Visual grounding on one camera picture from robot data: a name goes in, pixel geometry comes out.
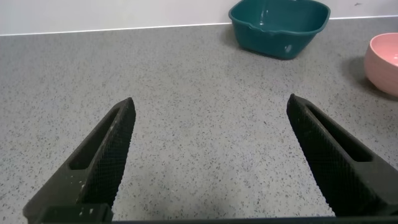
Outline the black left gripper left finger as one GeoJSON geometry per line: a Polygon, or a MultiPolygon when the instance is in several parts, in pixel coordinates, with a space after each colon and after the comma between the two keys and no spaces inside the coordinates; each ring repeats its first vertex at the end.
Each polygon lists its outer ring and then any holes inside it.
{"type": "Polygon", "coordinates": [[[28,223],[111,223],[136,111],[131,98],[115,104],[28,201],[28,223]]]}

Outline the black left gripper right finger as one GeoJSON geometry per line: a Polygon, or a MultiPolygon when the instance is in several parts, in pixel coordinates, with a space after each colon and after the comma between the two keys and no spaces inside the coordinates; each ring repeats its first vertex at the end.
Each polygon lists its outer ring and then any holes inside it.
{"type": "Polygon", "coordinates": [[[305,98],[290,95],[287,115],[336,216],[397,216],[397,169],[305,98]]]}

